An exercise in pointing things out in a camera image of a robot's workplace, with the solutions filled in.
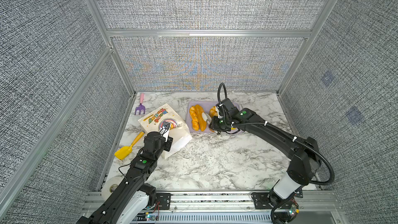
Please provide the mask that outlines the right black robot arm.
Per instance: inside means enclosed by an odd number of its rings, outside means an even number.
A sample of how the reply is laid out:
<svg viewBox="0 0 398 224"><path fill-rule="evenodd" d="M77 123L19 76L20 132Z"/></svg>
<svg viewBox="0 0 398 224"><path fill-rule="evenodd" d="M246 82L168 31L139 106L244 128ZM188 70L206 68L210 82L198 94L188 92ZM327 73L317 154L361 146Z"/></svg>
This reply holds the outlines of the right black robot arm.
<svg viewBox="0 0 398 224"><path fill-rule="evenodd" d="M247 132L266 141L290 160L286 173L268 193L268 202L273 208L282 207L299 189L309 184L326 186L334 182L332 165L321 154L315 139L290 134L248 108L238 110L228 97L221 99L221 94L227 94L224 83L219 85L217 94L218 115L211 120L212 130L228 134L233 129Z"/></svg>

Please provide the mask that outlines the yellow ring fake bread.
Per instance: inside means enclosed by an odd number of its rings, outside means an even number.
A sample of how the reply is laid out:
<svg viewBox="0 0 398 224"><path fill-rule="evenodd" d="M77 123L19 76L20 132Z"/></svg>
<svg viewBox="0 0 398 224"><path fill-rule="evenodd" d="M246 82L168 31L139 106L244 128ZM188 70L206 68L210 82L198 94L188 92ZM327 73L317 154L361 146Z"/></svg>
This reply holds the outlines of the yellow ring fake bread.
<svg viewBox="0 0 398 224"><path fill-rule="evenodd" d="M209 116L211 118L213 118L214 116L218 117L219 113L218 113L218 109L216 106L213 106L210 110L209 110Z"/></svg>

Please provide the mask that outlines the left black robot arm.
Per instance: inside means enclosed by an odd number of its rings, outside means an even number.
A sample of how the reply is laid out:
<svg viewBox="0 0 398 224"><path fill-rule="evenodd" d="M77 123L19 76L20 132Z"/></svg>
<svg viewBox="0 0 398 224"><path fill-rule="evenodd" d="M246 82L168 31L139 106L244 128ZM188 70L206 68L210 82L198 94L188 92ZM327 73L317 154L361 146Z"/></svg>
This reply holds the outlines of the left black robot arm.
<svg viewBox="0 0 398 224"><path fill-rule="evenodd" d="M89 217L80 217L78 224L129 224L144 209L156 207L156 188L146 181L156 169L164 151L170 151L173 139L169 130L150 132L144 147L131 161L122 182L108 199Z"/></svg>

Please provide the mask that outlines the metal tongs white tips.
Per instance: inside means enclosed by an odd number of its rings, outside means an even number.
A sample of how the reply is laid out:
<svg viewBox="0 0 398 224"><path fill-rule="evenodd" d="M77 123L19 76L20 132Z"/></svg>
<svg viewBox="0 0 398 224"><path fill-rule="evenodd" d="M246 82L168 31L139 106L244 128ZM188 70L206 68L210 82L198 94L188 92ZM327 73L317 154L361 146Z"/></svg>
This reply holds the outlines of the metal tongs white tips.
<svg viewBox="0 0 398 224"><path fill-rule="evenodd" d="M206 112L202 113L202 118L206 121L209 130L211 132L214 132L214 130L210 128L210 124L211 124L212 118Z"/></svg>

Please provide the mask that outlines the white paper gift bag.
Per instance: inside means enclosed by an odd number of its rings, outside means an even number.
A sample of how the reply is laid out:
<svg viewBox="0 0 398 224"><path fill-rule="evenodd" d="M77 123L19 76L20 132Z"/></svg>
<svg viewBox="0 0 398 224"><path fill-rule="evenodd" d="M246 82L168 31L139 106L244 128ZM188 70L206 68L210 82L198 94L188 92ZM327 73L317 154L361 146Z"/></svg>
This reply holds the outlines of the white paper gift bag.
<svg viewBox="0 0 398 224"><path fill-rule="evenodd" d="M172 138L173 142L170 151L162 153L162 158L165 160L179 152L192 140L188 125L168 104L163 104L145 115L138 120L138 123L146 133L163 133L167 130L168 137Z"/></svg>

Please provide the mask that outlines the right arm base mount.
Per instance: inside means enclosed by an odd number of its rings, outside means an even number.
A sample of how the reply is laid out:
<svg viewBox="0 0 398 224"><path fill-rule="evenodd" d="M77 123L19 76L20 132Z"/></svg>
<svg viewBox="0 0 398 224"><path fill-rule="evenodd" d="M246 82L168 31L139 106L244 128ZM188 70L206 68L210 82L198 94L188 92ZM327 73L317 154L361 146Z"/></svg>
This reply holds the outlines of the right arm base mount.
<svg viewBox="0 0 398 224"><path fill-rule="evenodd" d="M255 209L271 211L270 218L273 224L288 224L295 220L300 212L294 195L295 193L286 199L282 199L273 192L253 192L251 198Z"/></svg>

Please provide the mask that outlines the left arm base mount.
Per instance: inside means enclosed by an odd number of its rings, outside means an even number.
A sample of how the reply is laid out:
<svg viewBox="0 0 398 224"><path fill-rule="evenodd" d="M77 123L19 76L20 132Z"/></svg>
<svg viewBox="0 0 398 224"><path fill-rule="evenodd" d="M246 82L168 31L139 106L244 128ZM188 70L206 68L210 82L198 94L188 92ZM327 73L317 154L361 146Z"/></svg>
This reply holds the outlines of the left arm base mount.
<svg viewBox="0 0 398 224"><path fill-rule="evenodd" d="M170 193L156 193L156 195L152 194L149 196L148 205L145 209L149 211L156 210L169 210L171 205L171 196Z"/></svg>

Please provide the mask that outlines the orange twisted fake bread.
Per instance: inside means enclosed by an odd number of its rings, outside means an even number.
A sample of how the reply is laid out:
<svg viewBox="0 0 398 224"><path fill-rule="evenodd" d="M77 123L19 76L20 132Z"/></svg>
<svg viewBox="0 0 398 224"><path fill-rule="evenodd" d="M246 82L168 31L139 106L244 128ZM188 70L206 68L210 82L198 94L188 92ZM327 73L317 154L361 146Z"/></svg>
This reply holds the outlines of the orange twisted fake bread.
<svg viewBox="0 0 398 224"><path fill-rule="evenodd" d="M195 110L194 106L190 107L189 114L191 117L191 124L192 124L193 130L198 131L200 129L200 124L199 124L198 116L196 114L196 110Z"/></svg>

